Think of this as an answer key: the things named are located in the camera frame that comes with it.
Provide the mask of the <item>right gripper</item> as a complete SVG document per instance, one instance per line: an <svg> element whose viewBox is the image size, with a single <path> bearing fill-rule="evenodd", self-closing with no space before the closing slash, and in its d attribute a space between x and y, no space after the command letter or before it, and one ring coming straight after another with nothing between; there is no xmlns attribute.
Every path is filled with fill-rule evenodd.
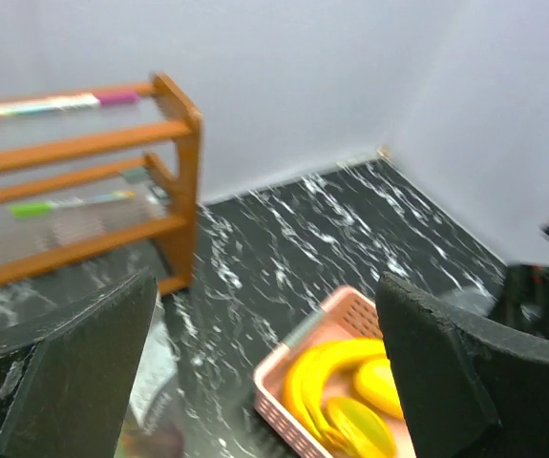
<svg viewBox="0 0 549 458"><path fill-rule="evenodd" d="M510 264L487 318L549 340L549 267Z"/></svg>

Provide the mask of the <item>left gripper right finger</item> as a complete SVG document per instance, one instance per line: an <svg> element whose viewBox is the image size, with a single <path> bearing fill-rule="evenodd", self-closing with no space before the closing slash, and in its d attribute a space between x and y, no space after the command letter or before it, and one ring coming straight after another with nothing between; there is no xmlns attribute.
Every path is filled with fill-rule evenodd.
<svg viewBox="0 0 549 458"><path fill-rule="evenodd" d="M549 341L387 273L376 308L419 457L549 457Z"/></svg>

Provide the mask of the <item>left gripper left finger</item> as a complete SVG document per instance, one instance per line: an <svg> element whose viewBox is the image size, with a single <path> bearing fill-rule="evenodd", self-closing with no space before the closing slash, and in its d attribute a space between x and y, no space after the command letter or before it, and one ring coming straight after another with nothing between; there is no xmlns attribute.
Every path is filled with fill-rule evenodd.
<svg viewBox="0 0 549 458"><path fill-rule="evenodd" d="M112 457L158 286L140 271L0 330L0 457Z"/></svg>

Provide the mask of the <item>clear zip bag orange zipper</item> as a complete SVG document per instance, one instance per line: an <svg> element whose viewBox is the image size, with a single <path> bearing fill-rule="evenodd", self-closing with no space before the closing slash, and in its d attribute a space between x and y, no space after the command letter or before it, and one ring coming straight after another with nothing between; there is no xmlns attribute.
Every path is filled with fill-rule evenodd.
<svg viewBox="0 0 549 458"><path fill-rule="evenodd" d="M182 457L183 423L177 357L156 298L115 457Z"/></svg>

